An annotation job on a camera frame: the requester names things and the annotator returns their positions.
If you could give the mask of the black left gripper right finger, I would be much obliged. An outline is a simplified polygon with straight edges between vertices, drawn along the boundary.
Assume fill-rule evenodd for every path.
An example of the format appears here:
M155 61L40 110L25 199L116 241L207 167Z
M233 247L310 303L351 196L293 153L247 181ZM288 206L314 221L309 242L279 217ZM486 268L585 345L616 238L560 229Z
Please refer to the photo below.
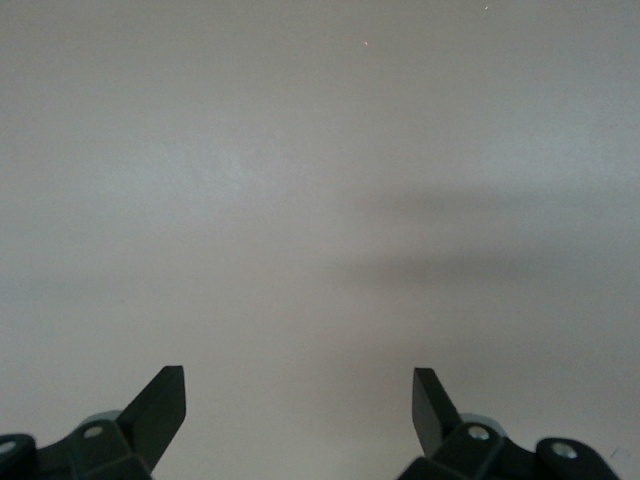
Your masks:
M416 368L412 421L423 455L401 479L616 479L618 474L590 446L559 437L544 438L528 451L492 420L461 415L436 372Z

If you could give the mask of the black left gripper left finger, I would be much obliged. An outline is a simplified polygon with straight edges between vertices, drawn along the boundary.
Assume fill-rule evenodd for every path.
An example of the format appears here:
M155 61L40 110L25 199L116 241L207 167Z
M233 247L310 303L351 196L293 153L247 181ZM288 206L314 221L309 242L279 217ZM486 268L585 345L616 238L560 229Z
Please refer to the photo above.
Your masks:
M184 368L165 366L123 410L94 414L49 446L2 435L1 477L151 479L185 417Z

